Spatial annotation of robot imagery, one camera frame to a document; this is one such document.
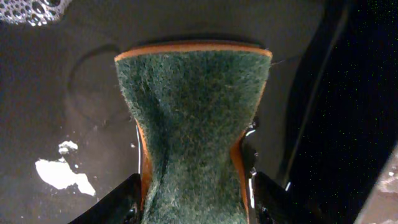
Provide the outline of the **green and orange sponge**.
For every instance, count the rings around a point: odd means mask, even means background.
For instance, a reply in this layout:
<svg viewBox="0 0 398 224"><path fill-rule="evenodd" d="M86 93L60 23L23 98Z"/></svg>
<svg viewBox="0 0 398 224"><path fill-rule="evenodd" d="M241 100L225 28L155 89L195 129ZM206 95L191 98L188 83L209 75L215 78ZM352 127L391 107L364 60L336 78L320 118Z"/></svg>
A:
<svg viewBox="0 0 398 224"><path fill-rule="evenodd" d="M235 44L140 47L115 58L143 147L142 223L247 223L239 143L272 53Z"/></svg>

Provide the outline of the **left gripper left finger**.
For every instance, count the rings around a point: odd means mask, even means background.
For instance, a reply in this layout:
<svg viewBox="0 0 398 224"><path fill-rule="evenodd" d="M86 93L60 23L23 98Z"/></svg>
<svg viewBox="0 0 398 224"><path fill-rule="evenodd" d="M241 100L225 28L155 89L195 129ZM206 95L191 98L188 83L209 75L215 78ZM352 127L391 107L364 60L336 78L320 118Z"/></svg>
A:
<svg viewBox="0 0 398 224"><path fill-rule="evenodd" d="M69 224L139 224L141 176L133 174Z"/></svg>

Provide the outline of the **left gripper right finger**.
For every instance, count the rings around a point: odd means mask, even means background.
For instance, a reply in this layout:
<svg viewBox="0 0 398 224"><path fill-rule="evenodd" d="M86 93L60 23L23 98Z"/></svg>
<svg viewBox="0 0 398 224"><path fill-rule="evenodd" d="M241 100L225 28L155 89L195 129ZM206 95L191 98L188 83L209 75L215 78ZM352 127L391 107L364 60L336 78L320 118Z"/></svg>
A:
<svg viewBox="0 0 398 224"><path fill-rule="evenodd" d="M261 224L311 223L311 215L262 172L254 178L256 219Z"/></svg>

